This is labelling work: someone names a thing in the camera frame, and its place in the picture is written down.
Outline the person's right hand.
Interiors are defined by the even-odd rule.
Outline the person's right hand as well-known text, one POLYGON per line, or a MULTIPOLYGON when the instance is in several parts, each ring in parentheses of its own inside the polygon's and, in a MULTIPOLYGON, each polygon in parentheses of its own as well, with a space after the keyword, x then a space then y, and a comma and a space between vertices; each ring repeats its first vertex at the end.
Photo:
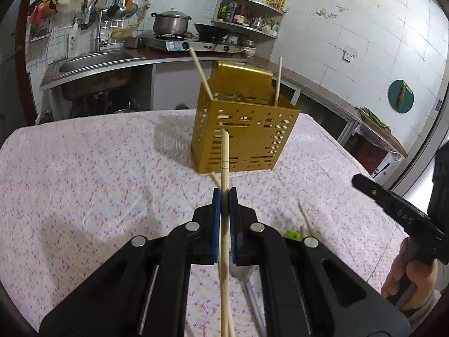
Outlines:
POLYGON ((400 246, 400 252, 393 260, 391 269, 381 288, 381 295, 385 298, 394 296, 400 289, 400 280, 403 276, 416 286, 416 289, 407 303, 401 309, 404 313, 420 309, 431 298, 437 281, 437 260, 431 265, 412 260, 407 265, 403 262, 403 254, 408 250, 407 237, 400 246))

